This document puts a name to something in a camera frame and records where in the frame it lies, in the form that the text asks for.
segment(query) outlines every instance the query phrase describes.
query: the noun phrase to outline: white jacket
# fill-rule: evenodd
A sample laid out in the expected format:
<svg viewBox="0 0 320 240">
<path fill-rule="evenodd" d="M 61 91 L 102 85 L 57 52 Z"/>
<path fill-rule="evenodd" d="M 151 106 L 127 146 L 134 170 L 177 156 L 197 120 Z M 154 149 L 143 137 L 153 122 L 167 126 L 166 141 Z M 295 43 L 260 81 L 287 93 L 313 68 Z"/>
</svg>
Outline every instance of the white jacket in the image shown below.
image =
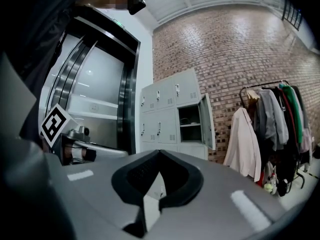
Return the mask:
<svg viewBox="0 0 320 240">
<path fill-rule="evenodd" d="M 253 177 L 255 182 L 260 179 L 261 156 L 258 140 L 244 108 L 239 108 L 232 117 L 230 140 L 223 164 L 245 177 Z"/>
</svg>

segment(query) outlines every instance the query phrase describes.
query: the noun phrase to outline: white wall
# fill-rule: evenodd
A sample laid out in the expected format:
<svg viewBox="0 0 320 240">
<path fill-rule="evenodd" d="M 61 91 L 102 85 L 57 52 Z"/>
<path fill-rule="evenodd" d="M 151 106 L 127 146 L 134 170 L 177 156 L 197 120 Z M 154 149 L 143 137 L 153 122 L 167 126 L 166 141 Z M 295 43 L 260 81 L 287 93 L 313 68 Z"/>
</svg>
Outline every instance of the white wall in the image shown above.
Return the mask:
<svg viewBox="0 0 320 240">
<path fill-rule="evenodd" d="M 312 50 L 314 48 L 315 37 L 304 18 L 302 19 L 299 31 L 296 34 L 309 50 Z"/>
<path fill-rule="evenodd" d="M 140 93 L 141 89 L 154 82 L 152 34 L 126 10 L 100 9 L 112 19 L 116 19 L 125 29 L 141 42 L 135 89 L 135 148 L 140 152 Z"/>
</svg>

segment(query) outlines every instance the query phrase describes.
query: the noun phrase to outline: person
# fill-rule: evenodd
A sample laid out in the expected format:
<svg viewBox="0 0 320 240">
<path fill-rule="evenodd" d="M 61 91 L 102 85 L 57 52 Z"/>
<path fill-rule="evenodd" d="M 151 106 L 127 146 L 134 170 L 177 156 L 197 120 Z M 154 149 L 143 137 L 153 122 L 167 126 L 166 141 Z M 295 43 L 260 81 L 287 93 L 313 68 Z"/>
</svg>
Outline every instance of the person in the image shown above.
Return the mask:
<svg viewBox="0 0 320 240">
<path fill-rule="evenodd" d="M 138 0 L 14 0 L 2 5 L 2 49 L 12 66 L 36 97 L 20 136 L 42 146 L 38 113 L 42 87 L 60 55 L 64 31 L 76 6 L 127 10 Z"/>
</svg>

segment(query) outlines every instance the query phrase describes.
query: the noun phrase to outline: locker door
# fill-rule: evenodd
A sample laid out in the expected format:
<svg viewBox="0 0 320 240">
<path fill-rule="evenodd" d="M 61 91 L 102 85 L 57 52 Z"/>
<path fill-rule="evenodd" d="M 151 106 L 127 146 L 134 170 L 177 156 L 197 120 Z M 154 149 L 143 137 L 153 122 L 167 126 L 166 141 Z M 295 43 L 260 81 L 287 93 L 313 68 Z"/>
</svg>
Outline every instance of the locker door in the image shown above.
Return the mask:
<svg viewBox="0 0 320 240">
<path fill-rule="evenodd" d="M 157 102 L 157 93 L 154 91 L 154 85 L 151 84 L 142 89 L 140 95 L 141 112 L 155 110 Z"/>
<path fill-rule="evenodd" d="M 194 70 L 186 70 L 173 76 L 176 104 L 185 104 L 199 100 L 198 82 Z"/>
<path fill-rule="evenodd" d="M 216 150 L 216 136 L 210 98 L 206 93 L 198 104 L 202 132 L 202 143 Z"/>
<path fill-rule="evenodd" d="M 141 117 L 141 140 L 143 142 L 156 142 L 157 118 L 155 112 L 144 113 Z"/>
<path fill-rule="evenodd" d="M 167 109 L 156 113 L 158 143 L 177 143 L 175 109 Z"/>
<path fill-rule="evenodd" d="M 172 78 L 154 83 L 153 90 L 156 92 L 157 109 L 172 107 L 175 104 Z"/>
</svg>

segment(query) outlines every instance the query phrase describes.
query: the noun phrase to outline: elevator door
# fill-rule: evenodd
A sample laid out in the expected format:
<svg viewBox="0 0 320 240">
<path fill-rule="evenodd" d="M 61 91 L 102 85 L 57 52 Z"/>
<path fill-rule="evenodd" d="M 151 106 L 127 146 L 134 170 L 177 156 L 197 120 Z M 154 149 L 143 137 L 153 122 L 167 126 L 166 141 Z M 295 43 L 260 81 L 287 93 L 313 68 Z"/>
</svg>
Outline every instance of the elevator door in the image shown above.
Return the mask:
<svg viewBox="0 0 320 240">
<path fill-rule="evenodd" d="M 52 90 L 52 87 L 58 77 L 58 74 L 60 72 L 60 69 L 64 65 L 65 61 L 67 60 L 70 53 L 73 51 L 73 49 L 77 46 L 80 39 L 67 34 L 65 37 L 65 40 L 62 45 L 61 54 L 56 60 L 56 63 L 53 65 L 53 67 L 50 69 L 49 74 L 47 75 L 44 85 L 42 87 L 40 101 L 39 101 L 39 115 L 38 115 L 38 125 L 41 125 L 41 122 L 46 117 L 46 109 L 48 105 L 48 110 L 51 108 L 51 100 L 50 100 L 50 92 Z"/>
<path fill-rule="evenodd" d="M 123 62 L 93 47 L 79 67 L 66 105 L 77 123 L 89 128 L 91 142 L 110 148 L 117 148 L 123 69 Z"/>
</svg>

